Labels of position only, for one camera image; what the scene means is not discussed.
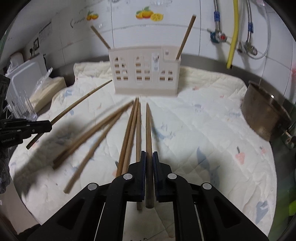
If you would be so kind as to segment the wooden chopstick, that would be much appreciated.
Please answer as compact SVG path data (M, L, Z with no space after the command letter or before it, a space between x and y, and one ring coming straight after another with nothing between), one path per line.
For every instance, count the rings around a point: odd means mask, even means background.
M85 132L81 137L74 140L61 154L53 161L53 169L57 169L70 155L72 155L82 144L84 144L89 138L91 138L96 132L98 132L103 126L109 124L118 114L124 112L134 101L130 101L123 105L121 108L104 118L98 124L93 126L87 132Z
M90 28L91 28L92 31L95 33L95 35L96 35L97 37L99 37L100 41L104 44L104 46L105 46L108 50L110 50L111 47L110 47L109 44L105 41L105 39L102 37L102 35L98 32L98 30L97 30L94 26L91 26Z
M194 22L195 22L195 20L196 20L196 17L197 17L196 15L192 15L192 17L191 17L190 23L189 23L189 25L188 25L188 28L187 28L187 30L186 30L186 33L185 33L185 35L184 35L184 38L183 38L182 43L181 43L181 45L180 45L180 48L179 48L179 50L178 50L178 53L177 53L177 56L176 56L176 60L179 60L179 59L180 59L180 56L181 56L182 51L183 51L183 49L184 49L184 46L185 46L185 44L186 44L186 42L187 42L187 39L188 39L189 34L190 34L190 32L191 32L191 29L192 29L192 27L193 27L193 25L194 25Z
M134 111L133 111L132 125L131 125L129 136L128 136L125 159L123 161L123 168L122 168L122 171L121 171L122 175L125 174L128 171L128 166L130 164L130 155L132 153L133 138L134 138L134 132L135 132L135 126L136 126L136 120L137 120L138 104L139 104L139 99L137 97L135 99L135 108L134 108Z
M59 121L63 116L65 116L67 113L69 113L69 111L71 111L72 109L74 109L74 107L76 107L78 104L80 104L81 102L83 102L85 99L87 99L89 96L91 96L92 94L94 94L95 92L97 92L98 90L100 90L101 88L105 87L106 85L108 85L109 83L112 82L111 80L108 80L106 83L100 85L99 87L91 90L90 92L88 92L86 95L84 95L83 97L81 97L80 99L78 99L77 101L75 101L73 104L71 104L69 107L67 107L64 111L62 111L61 113L59 113L53 120L50 121L51 125L53 126L57 121ZM44 133L40 133L37 134L30 142L29 144L26 145L26 149L29 150L33 144L41 137L43 136Z
M151 111L148 103L146 105L145 138L147 154L145 207L152 209L154 208L154 178L152 164Z
M140 162L140 155L141 155L141 107L140 107L140 101L138 101L137 106L137 125L136 125L136 162Z
M99 139L91 147L91 149L89 150L88 154L85 156L85 158L83 159L83 161L80 163L78 169L76 170L76 172L74 173L74 175L72 176L72 178L70 179L70 181L68 182L68 184L66 185L66 187L64 188L64 190L63 190L64 193L66 193L66 194L69 194L70 193L70 191L73 188L75 182L78 180L78 178L80 177L81 173L83 172L83 169L85 168L86 164L93 157L96 149L99 147L99 145L101 144L101 142L106 138L107 134L109 133L109 131L111 130L111 128L114 126L114 124L119 120L119 118L121 117L121 115L122 115L122 112L119 113L119 114L117 114L115 116L115 118L107 126L107 128L104 130L104 132L102 133L102 135L99 137Z
M120 176L121 172L122 172L123 163L124 163L124 159L125 159L126 146L127 146L128 138L130 135L130 129L132 126L132 118L133 118L133 113L135 110L136 103L137 103L137 99L135 99L135 101L133 103L132 111L130 113L130 116L128 119L128 124L126 126L125 137L123 139L123 144L121 147L121 152L120 152L120 157L119 157L119 163L118 163L118 167L117 167L117 171L116 171L116 177Z

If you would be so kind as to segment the clear glass mug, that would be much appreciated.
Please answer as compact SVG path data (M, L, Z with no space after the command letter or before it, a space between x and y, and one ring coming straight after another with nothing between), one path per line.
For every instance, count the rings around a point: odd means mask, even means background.
M15 95L10 92L6 95L8 102L8 109L15 118L26 119L29 121L35 121L37 114L27 96L25 91Z

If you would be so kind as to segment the cream quilted printed mat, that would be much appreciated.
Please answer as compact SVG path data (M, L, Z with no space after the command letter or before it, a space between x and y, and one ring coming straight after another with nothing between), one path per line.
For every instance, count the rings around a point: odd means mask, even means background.
M25 140L10 159L10 174L26 208L45 223L88 183L116 176L129 112L111 128L69 194L64 188L101 136L95 133L60 168L57 156L80 135L133 100L115 93L108 62L76 63L75 82L57 93L41 120L52 120L69 105L90 96L62 117L30 149ZM141 114L152 113L152 149L161 162L188 182L211 183L264 233L276 206L276 171L269 142L246 123L241 103L247 88L236 77L190 67L180 69L177 97L141 97Z

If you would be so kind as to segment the plastic bag on box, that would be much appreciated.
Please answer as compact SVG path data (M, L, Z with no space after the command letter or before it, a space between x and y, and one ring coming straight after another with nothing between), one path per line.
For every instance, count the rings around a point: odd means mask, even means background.
M31 102L36 102L39 96L42 94L42 92L49 87L51 84L52 78L50 77L51 73L53 71L53 68L51 67L47 73L42 76L36 83L35 88L33 90L33 93L30 97Z

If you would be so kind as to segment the beige house-shaped utensil holder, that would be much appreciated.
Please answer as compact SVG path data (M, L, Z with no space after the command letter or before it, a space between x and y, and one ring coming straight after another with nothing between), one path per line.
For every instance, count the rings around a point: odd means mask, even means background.
M176 46L138 46L108 51L116 94L176 96L180 59Z

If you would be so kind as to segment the brass metal pot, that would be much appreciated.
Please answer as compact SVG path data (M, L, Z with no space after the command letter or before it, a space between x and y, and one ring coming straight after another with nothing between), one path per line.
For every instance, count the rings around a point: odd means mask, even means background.
M249 82L241 110L251 129L268 142L287 133L292 125L285 108L272 94L253 81Z

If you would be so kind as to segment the red-handled water valve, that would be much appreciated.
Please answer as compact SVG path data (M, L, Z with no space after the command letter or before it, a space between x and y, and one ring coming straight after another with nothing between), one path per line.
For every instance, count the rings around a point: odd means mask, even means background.
M210 29L207 29L207 32L210 33L210 40L214 44L220 44L227 42L228 37L221 31L211 31Z

